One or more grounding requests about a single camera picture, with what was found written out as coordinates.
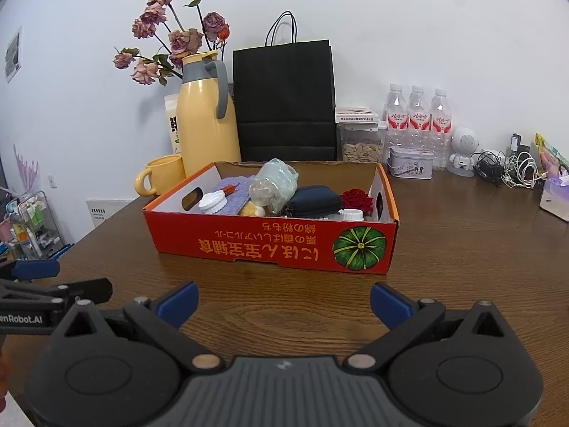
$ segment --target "purple knitted fabric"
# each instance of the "purple knitted fabric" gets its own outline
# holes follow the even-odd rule
[[[231,176],[223,178],[212,189],[212,192],[221,191],[226,186],[237,186],[232,194],[227,196],[227,203],[223,209],[216,212],[216,215],[238,215],[241,209],[250,199],[249,197],[249,178],[245,176]]]

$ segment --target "yellow mug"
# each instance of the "yellow mug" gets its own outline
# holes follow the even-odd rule
[[[144,187],[144,179],[149,177],[150,190]],[[146,164],[146,168],[137,175],[134,189],[141,196],[160,195],[172,189],[186,178],[181,155],[171,154],[159,157]]]

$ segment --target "glass jar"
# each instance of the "glass jar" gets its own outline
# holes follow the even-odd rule
[[[344,162],[382,162],[387,124],[338,124]]]

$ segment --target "gray thermos handle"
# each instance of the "gray thermos handle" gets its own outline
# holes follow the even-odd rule
[[[227,79],[227,68],[223,61],[209,61],[206,63],[206,70],[217,70],[217,84],[219,99],[217,100],[216,116],[223,119],[227,112],[227,100],[229,97],[229,80]]]

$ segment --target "wall picture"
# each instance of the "wall picture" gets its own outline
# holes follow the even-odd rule
[[[20,29],[14,38],[12,38],[12,41],[8,45],[8,49],[6,50],[6,66],[4,68],[4,73],[6,75],[6,81],[8,83],[16,75],[16,72],[20,70],[20,67],[22,67],[22,58],[20,52],[21,40],[22,30]]]

